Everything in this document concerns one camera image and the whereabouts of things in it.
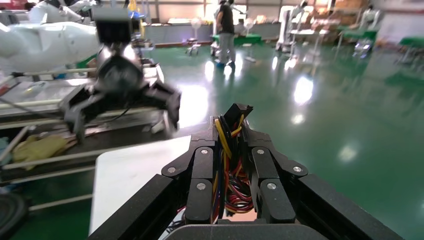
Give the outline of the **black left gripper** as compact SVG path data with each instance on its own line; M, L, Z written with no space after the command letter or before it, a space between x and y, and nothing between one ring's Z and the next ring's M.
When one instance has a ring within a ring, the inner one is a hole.
M178 129L181 92L160 80L145 86L143 65L131 44L102 44L96 57L96 94L86 84L79 85L59 102L59 110L69 131L82 143L86 124L101 112L101 95L128 98L141 90L146 106L166 111L172 127Z

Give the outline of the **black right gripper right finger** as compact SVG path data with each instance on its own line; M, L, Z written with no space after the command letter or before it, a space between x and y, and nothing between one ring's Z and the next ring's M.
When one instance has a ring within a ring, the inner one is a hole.
M249 180L257 217L268 224L292 224L296 212L284 185L308 174L308 169L276 150L267 133L242 130L242 168Z

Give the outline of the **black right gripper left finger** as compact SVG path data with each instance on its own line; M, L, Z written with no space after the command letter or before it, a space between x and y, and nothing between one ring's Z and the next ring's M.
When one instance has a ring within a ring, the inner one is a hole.
M218 134L209 118L207 129L191 135L188 150L165 165L161 174L175 182L177 207L185 207L186 225L207 225L213 221L214 167Z

